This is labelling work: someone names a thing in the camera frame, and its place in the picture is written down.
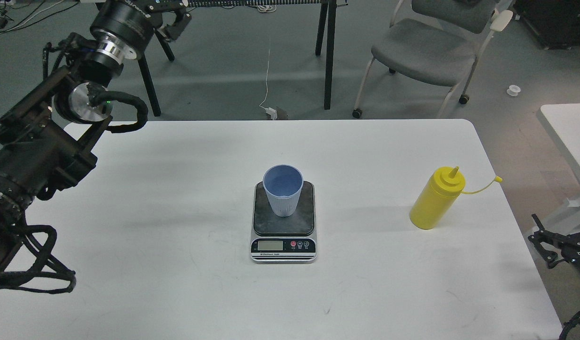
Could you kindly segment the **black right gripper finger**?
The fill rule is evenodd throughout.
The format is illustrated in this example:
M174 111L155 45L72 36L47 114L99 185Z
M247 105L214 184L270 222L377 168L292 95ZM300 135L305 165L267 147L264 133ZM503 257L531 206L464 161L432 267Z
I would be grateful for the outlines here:
M558 254L553 250L545 249L542 244L546 243L547 245L552 245L556 249L561 249L562 246L567 242L567 236L547 231L536 213L532 214L531 217L534 220L534 223L537 225L538 230L534 231L533 234L528 237L528 241L534 246L534 249L543 258L547 269L553 269L556 267L556 265L564 261L564 258L558 260Z

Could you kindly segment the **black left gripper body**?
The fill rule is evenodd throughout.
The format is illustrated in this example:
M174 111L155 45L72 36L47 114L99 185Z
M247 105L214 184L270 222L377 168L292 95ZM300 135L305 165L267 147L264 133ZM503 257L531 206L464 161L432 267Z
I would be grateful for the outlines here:
M107 34L117 38L132 51L125 58L140 60L154 36L163 24L161 13L152 13L154 4L147 0L107 0L98 5L98 14L91 24L91 34L100 40Z

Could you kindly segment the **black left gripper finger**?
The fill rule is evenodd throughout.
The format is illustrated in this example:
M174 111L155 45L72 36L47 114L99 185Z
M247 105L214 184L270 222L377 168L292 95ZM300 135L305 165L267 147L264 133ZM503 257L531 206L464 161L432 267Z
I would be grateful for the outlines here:
M175 20L172 24L163 25L162 21L162 13L170 12L175 14ZM163 8L155 8L154 9L154 16L156 19L156 25L154 25L154 33L158 39L166 41L167 43L175 41L180 37L182 32L190 23L192 17L190 11L186 8L177 8L177 9L163 9Z

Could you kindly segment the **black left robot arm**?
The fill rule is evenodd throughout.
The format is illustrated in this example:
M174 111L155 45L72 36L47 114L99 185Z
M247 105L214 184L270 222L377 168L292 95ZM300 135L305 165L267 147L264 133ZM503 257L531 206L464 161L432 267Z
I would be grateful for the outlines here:
M29 225L35 199L75 187L96 166L92 148L105 132L130 133L148 112L162 114L145 60L152 37L169 60L169 43L191 21L188 0L107 0L91 25L43 50L43 81L0 118L0 289L41 292L33 279L67 282L48 294L72 292L76 273L52 255L49 225Z

